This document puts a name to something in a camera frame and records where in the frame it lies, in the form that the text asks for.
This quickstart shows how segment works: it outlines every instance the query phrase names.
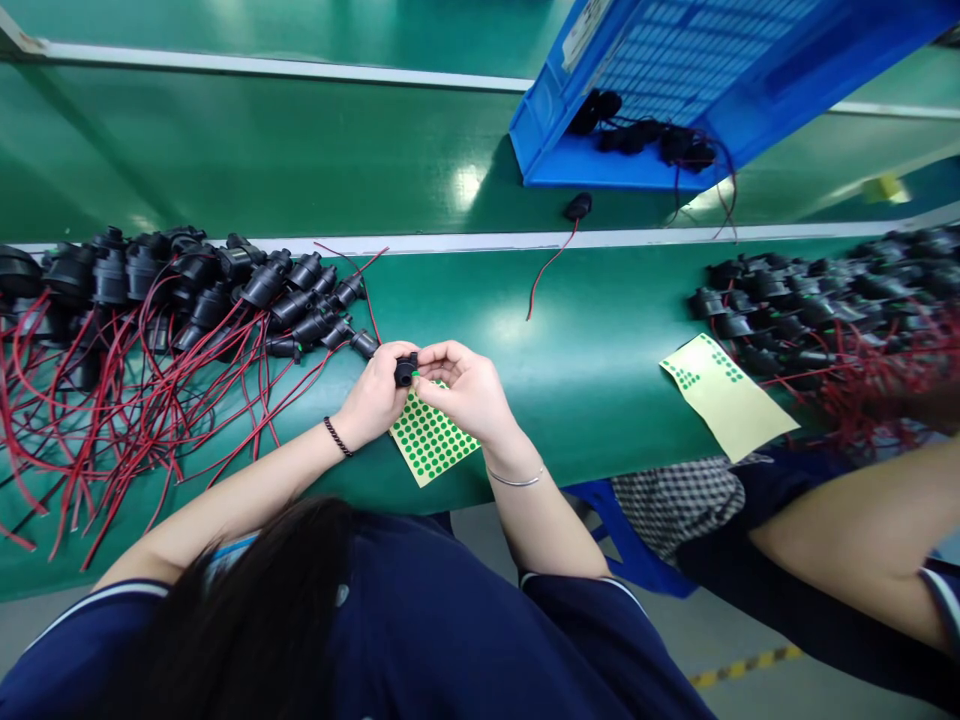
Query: sticker sheet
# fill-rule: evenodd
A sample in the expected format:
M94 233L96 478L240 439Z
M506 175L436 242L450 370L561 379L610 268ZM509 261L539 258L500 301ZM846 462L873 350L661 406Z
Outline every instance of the sticker sheet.
M435 382L446 387L439 380ZM420 487L480 447L480 443L454 425L450 418L417 397L413 388L407 393L400 419L390 428L390 436Z
M800 427L708 335L701 333L660 366L673 376L730 462Z

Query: shirt sleeve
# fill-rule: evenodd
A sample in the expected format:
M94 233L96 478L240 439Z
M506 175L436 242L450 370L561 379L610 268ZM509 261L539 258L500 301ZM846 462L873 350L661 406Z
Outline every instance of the shirt sleeve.
M91 593L53 621L0 683L0 720L69 717L95 697L169 586L132 580Z
M619 581L527 573L520 588L636 717L714 717Z
M920 571L920 577L927 584L937 604L940 619L950 636L950 648L954 660L960 662L960 575L955 566L930 561Z

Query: white label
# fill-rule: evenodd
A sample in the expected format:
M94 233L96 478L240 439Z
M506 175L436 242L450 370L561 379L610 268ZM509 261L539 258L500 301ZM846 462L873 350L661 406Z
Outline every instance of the white label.
M578 17L577 21L573 24L573 27L570 28L570 32L567 33L567 37L564 39L562 46L563 69L567 72L573 70L577 66L577 63L580 62L584 50L587 49L587 45L589 45L593 39L594 33L597 32L597 27L600 25L600 21L603 20L603 16L606 14L607 8L610 7L612 1L613 0L590 0L583 9L583 12L580 13L580 17Z

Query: yellow object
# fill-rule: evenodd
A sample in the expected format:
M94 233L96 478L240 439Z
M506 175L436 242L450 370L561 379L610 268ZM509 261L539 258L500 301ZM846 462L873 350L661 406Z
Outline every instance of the yellow object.
M890 203L899 205L913 198L902 182L893 173L864 180L860 186L863 197L868 203Z
M699 413L730 462L740 462L799 425L747 377L713 338L701 333L660 362Z
M798 657L803 657L803 650L796 645L787 645L786 647L754 655L746 660L739 660L719 670L711 670L710 672L694 675L689 678L689 680L695 688L700 690L716 685L721 680L736 680L742 678L752 670L764 670L773 667L773 665L778 662L794 660Z
M440 387L446 387L436 381ZM480 447L446 415L423 402L410 389L400 419L390 428L417 485L424 487Z

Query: woman's left hand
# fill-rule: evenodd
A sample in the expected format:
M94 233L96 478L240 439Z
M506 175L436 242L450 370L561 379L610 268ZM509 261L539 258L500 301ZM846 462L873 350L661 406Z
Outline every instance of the woman's left hand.
M353 386L340 412L330 422L352 451L383 435L403 412L408 388L398 388L394 379L397 358L418 352L413 343L397 341L377 348Z

